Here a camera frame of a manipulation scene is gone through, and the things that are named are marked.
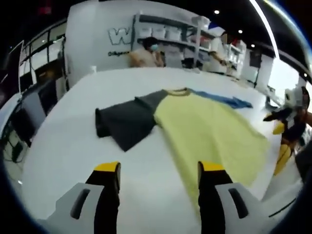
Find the table surface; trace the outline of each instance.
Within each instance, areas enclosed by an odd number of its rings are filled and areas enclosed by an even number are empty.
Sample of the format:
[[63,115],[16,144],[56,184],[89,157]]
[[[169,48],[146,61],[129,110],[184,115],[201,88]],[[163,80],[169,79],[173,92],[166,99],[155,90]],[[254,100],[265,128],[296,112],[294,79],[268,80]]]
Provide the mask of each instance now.
[[121,162],[118,233],[200,233],[195,215],[168,146],[155,127],[128,152],[111,137],[98,138],[94,110],[160,89],[189,87],[253,104],[239,109],[271,147],[267,164],[249,190],[262,199],[273,175],[281,136],[272,135],[265,96],[229,77],[172,68],[133,68],[91,74],[77,83],[53,108],[28,151],[22,176],[26,208],[34,218],[47,218],[55,202],[76,183],[85,182],[101,163]]

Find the ceiling light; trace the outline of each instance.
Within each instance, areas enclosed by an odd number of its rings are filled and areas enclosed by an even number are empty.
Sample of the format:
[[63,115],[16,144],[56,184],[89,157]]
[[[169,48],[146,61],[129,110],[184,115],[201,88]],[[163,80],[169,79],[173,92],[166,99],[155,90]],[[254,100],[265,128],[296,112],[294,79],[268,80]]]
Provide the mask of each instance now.
[[272,44],[273,49],[274,49],[275,57],[277,59],[280,59],[279,58],[277,44],[276,44],[276,41],[275,41],[275,37],[274,37],[272,28],[270,27],[270,24],[269,24],[267,18],[265,17],[263,11],[261,10],[261,8],[260,8],[259,4],[256,2],[256,0],[249,0],[249,2],[253,5],[254,9],[256,10],[258,15],[260,16],[260,18],[261,18],[265,28],[267,29],[267,32],[268,32],[270,40],[271,40],[271,44]]

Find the shelving unit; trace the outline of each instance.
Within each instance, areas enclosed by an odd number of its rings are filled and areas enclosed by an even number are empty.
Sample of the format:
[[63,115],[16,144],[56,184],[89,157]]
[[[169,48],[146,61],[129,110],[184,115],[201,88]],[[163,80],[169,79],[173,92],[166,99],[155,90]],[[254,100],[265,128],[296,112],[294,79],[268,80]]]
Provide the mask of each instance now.
[[[146,15],[142,12],[134,15],[133,18],[133,28],[132,28],[132,40],[131,40],[131,50],[135,50],[139,43],[143,40],[139,36],[140,30],[140,23],[156,23],[161,24],[164,26],[176,27],[181,30],[181,40],[171,40],[166,38],[158,39],[160,42],[164,44],[174,44],[181,48],[189,48],[195,51],[194,56],[194,64],[196,64],[198,60],[199,51],[209,52],[210,50],[205,47],[200,46],[200,37],[204,36],[208,39],[214,39],[215,36],[207,32],[206,30],[202,29],[203,25],[203,18],[200,18],[198,25],[195,25],[191,22],[175,20],[167,17],[160,17],[160,16],[152,16]],[[187,41],[187,33],[191,32],[192,35],[196,35],[196,43],[188,42]]]
[[[138,38],[137,42],[141,43],[143,41],[144,38]],[[160,39],[157,38],[157,40],[163,44],[175,44],[177,46],[181,46],[181,47],[188,47],[190,49],[195,49],[196,45],[194,43],[191,42],[187,42],[187,41],[180,41],[180,40],[170,40],[170,39]],[[210,50],[208,48],[205,47],[200,47],[199,48],[201,51],[205,51],[205,52],[210,52]]]
[[241,53],[242,53],[241,49],[237,48],[237,47],[234,46],[234,45],[230,45],[230,48],[231,48],[231,50],[233,50],[233,51],[236,52],[237,54],[241,54]]

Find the face mask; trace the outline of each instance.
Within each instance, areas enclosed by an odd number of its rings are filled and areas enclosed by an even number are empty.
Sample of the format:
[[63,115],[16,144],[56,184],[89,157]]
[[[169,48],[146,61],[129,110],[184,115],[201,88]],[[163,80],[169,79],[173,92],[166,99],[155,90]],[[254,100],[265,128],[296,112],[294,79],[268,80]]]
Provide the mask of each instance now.
[[158,49],[158,45],[152,45],[151,46],[151,51],[156,51]]

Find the person in beige shirt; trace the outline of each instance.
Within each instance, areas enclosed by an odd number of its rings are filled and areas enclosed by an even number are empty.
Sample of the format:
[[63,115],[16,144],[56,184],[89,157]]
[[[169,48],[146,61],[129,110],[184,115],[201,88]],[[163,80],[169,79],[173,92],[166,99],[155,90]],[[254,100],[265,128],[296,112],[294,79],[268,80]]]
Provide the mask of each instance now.
[[158,51],[158,40],[148,37],[143,40],[143,48],[129,53],[131,67],[163,67],[164,63]]

